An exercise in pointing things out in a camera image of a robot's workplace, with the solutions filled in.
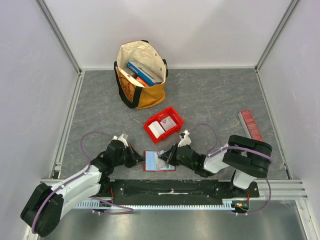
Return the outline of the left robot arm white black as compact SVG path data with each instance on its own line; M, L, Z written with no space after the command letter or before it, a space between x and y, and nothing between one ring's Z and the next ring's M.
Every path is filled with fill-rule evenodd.
M31 232L46 237L59 224L63 216L83 200L106 196L110 191L110 178L115 167L132 168L144 162L131 144L114 139L106 150L78 173L58 183L40 183L31 194L20 217L31 227Z

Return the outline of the red leather card holder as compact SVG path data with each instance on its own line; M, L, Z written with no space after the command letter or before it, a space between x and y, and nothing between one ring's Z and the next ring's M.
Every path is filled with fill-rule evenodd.
M168 164L164 160L160 159L159 156L163 154L164 151L145 151L143 163L143 170L146 172L174 172L176 167Z

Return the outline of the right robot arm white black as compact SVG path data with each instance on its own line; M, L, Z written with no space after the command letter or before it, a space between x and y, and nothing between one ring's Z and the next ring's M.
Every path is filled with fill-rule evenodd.
M212 154L199 154L190 145L175 144L159 158L172 166L182 165L207 178L220 170L233 167L235 172L229 191L242 196L256 179L265 179L273 161L272 146L255 139L231 135L228 142Z

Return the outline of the red plastic bin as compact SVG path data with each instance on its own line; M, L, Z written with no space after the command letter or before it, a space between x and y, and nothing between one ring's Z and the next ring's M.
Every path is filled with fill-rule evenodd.
M170 116L175 121L176 126L171 128L168 131L165 131L165 133L162 134L159 138L155 138L155 136L152 134L152 132L148 128L148 125L150 125L152 122L155 122L155 121L160 123L161 120L165 119L168 116ZM151 138L152 142L156 145L159 142L166 140L169 136L173 135L174 133L179 132L184 123L185 122L183 118L178 114L178 112L172 106L169 106L166 109L162 110L161 112L150 117L144 124L143 128L148 134L148 136Z

